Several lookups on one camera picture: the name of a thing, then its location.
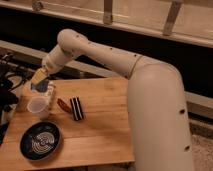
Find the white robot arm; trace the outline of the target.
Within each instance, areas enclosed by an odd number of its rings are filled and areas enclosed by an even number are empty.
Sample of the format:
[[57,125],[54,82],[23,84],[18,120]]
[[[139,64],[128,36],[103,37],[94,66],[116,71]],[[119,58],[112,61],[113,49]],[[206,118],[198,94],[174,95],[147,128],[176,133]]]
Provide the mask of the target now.
[[64,29],[31,79],[36,85],[85,55],[128,80],[127,110],[136,171],[195,171],[185,90],[171,64],[88,40]]

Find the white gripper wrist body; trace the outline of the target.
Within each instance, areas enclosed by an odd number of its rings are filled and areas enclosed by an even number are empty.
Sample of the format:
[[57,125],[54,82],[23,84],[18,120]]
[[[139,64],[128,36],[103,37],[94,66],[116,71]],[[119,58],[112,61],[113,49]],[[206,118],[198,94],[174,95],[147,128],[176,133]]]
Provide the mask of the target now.
[[46,57],[42,60],[42,67],[48,74],[59,72],[68,62],[77,58],[77,51],[70,52],[63,50],[59,45],[56,45]]

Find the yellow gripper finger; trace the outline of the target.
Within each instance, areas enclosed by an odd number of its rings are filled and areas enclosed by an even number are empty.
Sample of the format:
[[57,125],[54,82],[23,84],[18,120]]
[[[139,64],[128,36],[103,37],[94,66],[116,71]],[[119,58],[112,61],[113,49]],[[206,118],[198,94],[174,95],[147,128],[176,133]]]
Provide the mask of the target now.
[[31,79],[32,84],[39,84],[42,80],[48,77],[48,73],[44,68],[39,68]]

